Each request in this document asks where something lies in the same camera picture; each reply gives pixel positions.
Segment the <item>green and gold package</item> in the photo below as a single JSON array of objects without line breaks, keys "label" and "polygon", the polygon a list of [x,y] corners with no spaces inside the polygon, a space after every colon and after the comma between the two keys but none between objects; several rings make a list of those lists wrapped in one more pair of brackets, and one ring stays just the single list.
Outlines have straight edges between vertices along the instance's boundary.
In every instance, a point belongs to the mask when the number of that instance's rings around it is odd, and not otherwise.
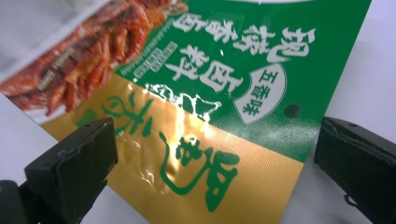
[{"label": "green and gold package", "polygon": [[278,223],[369,5],[112,1],[0,91],[57,139],[113,117],[151,223]]}]

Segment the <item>dark round hole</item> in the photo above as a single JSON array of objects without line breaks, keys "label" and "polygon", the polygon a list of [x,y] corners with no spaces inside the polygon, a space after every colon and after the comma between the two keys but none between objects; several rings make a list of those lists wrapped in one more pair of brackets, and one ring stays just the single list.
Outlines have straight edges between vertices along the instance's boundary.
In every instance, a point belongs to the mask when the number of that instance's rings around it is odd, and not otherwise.
[{"label": "dark round hole", "polygon": [[286,117],[293,119],[297,118],[301,114],[301,108],[299,105],[287,105],[283,111]]}]

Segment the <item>food image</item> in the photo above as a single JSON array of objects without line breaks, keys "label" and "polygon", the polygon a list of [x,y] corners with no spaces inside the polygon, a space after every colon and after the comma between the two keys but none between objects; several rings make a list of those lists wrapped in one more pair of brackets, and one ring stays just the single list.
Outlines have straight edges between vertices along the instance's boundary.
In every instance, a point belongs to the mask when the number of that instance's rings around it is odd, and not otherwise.
[{"label": "food image", "polygon": [[22,110],[60,105],[72,111],[111,79],[118,64],[139,57],[150,31],[166,19],[171,0],[113,0],[15,76],[0,92]]}]

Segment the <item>white table surface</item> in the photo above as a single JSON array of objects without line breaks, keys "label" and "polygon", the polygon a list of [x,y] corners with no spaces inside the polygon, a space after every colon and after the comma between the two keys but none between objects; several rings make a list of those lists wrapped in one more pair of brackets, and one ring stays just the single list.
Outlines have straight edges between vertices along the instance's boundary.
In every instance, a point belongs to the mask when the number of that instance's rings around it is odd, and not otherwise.
[{"label": "white table surface", "polygon": [[[373,0],[326,116],[345,119],[396,143],[396,1]],[[24,180],[23,168],[56,144],[0,95],[0,179]],[[370,223],[344,202],[344,192],[313,163],[312,151],[283,224]],[[82,223],[148,223],[105,188]]]}]

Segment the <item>seasoning packet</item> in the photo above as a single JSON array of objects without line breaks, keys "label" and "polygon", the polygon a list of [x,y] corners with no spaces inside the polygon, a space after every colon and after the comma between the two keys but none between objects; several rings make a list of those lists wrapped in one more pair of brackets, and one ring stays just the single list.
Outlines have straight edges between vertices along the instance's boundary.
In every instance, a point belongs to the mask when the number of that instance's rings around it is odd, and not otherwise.
[{"label": "seasoning packet", "polygon": [[369,5],[114,0],[0,92],[57,139],[113,117],[149,222],[278,223]]}]

